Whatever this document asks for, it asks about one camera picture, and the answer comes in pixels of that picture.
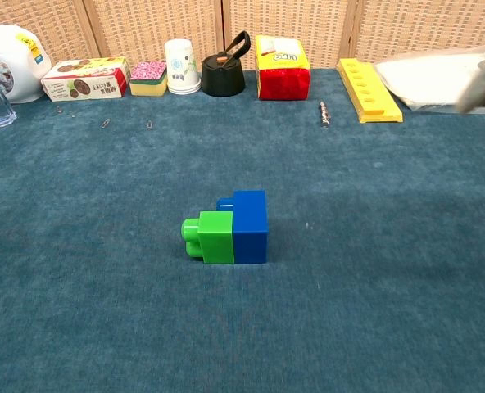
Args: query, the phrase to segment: paper cup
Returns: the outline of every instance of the paper cup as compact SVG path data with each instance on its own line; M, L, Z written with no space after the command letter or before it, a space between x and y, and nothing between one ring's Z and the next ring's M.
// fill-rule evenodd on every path
M201 87L197 63L189 39L171 39L164 45L168 90L175 94L190 94Z

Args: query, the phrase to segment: white appliance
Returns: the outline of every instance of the white appliance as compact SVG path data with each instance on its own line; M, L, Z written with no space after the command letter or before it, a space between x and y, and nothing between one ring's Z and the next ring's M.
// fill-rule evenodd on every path
M0 87L11 103L40 98L40 79L52 62L39 39L15 25L0 25Z

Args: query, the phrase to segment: blue carpet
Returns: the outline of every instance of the blue carpet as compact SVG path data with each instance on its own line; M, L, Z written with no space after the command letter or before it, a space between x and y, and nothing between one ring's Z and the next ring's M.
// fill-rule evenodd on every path
M16 111L0 392L485 391L485 115L359 124L331 70L305 102L249 73L230 98ZM188 258L182 221L254 188L269 263Z

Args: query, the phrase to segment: plastic bag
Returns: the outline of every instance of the plastic bag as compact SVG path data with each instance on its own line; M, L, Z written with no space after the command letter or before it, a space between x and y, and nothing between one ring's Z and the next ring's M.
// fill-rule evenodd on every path
M385 86L413 111L455 112L485 61L485 45L397 55L375 63ZM485 113L485 107L471 113Z

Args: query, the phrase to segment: yellow block holder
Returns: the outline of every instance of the yellow block holder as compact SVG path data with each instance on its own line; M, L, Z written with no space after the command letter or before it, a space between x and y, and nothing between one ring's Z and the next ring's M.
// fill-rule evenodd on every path
M340 59L337 69L361 123L402 123L403 114L384 87L372 63L360 62L357 59Z

